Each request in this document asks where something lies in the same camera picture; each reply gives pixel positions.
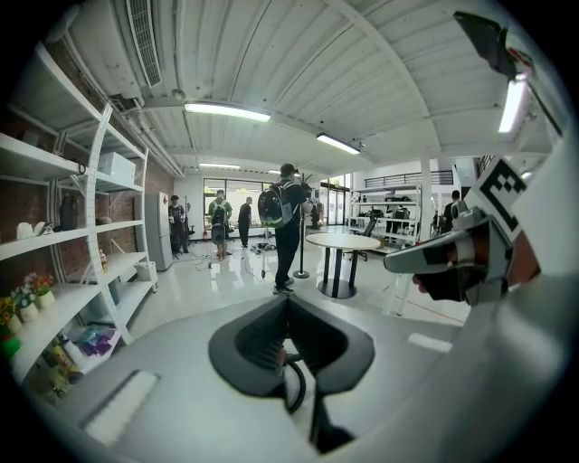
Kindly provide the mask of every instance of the floor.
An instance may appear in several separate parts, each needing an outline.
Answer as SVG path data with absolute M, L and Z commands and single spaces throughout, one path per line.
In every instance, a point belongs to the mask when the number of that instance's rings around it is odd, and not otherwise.
M 328 232 L 348 231 L 346 227 L 329 227 Z M 250 239 L 250 247 L 261 241 L 263 239 Z M 159 273 L 158 292 L 147 296 L 131 321 L 129 330 L 135 338 L 178 318 L 272 294 L 277 269 L 277 256 L 274 250 L 266 252 L 263 260 L 263 255 L 258 256 L 249 250 L 242 250 L 241 242 L 235 240 L 229 243 L 229 251 L 232 255 L 223 262 L 214 257 L 212 267 L 209 268 L 209 259 L 204 256 L 209 255 L 212 250 L 214 255 L 214 247 L 210 243 L 196 242 L 189 247 L 188 255 L 178 256 L 179 260 L 174 260 L 169 270 Z M 401 299 L 398 295 L 403 293 L 403 284 L 396 286 L 396 276 L 384 268 L 383 258 L 384 254 L 369 252 L 368 262 L 359 259 L 356 271 L 357 294 L 350 299 L 334 299 L 334 301 L 385 316 L 395 317 L 391 314 L 391 310 L 395 309 L 401 312 L 401 317 L 456 326 L 464 323 L 470 312 L 469 306 L 450 301 L 433 301 L 428 295 L 420 294 L 412 283 L 406 303 L 404 307 L 400 307 Z M 334 259 L 335 252 L 333 251 L 330 273 L 334 268 Z M 263 266 L 265 277 L 262 279 Z M 294 260 L 291 273 L 297 269 L 299 269 L 299 253 Z M 306 242 L 304 270 L 309 272 L 310 277 L 296 279 L 294 284 L 296 293 L 308 294 L 312 298 L 326 298 L 316 288 L 323 277 L 323 248 Z M 343 259 L 342 279 L 348 279 L 349 274 L 350 261 Z M 296 352 L 290 342 L 286 343 L 286 350 Z M 315 382 L 303 362 L 299 362 L 299 366 L 306 377 L 308 387 L 304 402 L 292 418 L 304 438 L 307 438 L 313 412 Z M 288 387 L 293 387 L 296 383 L 295 378 L 293 378 L 293 384 L 291 381 L 292 378 L 289 377 Z

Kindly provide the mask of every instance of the round table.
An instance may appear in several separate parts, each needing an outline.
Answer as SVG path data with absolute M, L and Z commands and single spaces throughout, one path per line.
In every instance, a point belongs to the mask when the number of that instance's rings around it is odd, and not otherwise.
M 316 233 L 306 236 L 306 241 L 326 248 L 326 260 L 324 262 L 324 279 L 318 284 L 320 292 L 335 299 L 351 298 L 356 293 L 354 279 L 356 278 L 356 265 L 360 250 L 374 250 L 380 246 L 380 241 L 375 238 L 345 233 Z M 329 271 L 329 250 L 336 249 L 336 268 L 334 278 L 327 279 Z M 342 270 L 342 254 L 344 251 L 352 251 L 352 269 L 350 280 L 340 280 Z

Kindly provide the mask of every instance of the chair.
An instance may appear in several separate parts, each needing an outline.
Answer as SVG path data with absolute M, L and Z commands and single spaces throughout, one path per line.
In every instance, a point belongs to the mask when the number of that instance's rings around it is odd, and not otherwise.
M 358 231 L 355 230 L 351 230 L 351 232 L 355 235 L 361 235 L 361 236 L 370 236 L 372 234 L 372 230 L 374 229 L 374 227 L 376 226 L 376 223 L 378 222 L 378 219 L 375 217 L 375 215 L 371 215 L 370 216 L 370 222 L 367 224 L 367 226 L 365 227 L 365 230 L 363 233 L 359 233 Z M 346 254 L 351 254 L 352 252 L 348 251 L 348 252 L 344 252 L 344 256 Z M 365 252 L 364 250 L 359 250 L 358 251 L 358 255 L 360 257 L 364 258 L 364 262 L 368 262 L 368 253 Z

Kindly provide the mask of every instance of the table leg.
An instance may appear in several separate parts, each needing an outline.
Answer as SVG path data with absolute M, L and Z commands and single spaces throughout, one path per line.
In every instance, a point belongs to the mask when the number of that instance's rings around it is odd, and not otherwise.
M 356 266 L 358 263 L 358 251 L 352 251 L 352 267 L 350 269 L 350 288 L 354 287 L 354 280 L 356 278 Z
M 324 283 L 327 283 L 328 271 L 329 271 L 329 248 L 326 248 L 326 260 L 324 261 Z
M 340 288 L 341 270 L 342 270 L 342 250 L 336 250 L 336 270 L 334 270 L 334 287 L 332 288 L 332 298 L 337 298 L 337 291 Z

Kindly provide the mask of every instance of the white pot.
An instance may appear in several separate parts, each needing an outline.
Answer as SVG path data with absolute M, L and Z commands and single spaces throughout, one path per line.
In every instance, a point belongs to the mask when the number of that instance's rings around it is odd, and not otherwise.
M 38 308 L 34 303 L 29 304 L 26 307 L 20 307 L 20 315 L 24 322 L 31 322 L 38 317 Z
M 38 306 L 40 308 L 50 307 L 52 304 L 54 304 L 54 300 L 55 300 L 54 294 L 52 293 L 52 291 L 47 292 L 43 296 L 37 296 L 36 297 L 36 303 L 38 304 Z
M 10 328 L 10 331 L 12 331 L 12 333 L 15 335 L 22 329 L 22 323 L 20 323 L 18 317 L 14 315 L 12 318 L 10 318 L 10 320 L 8 320 L 8 327 Z

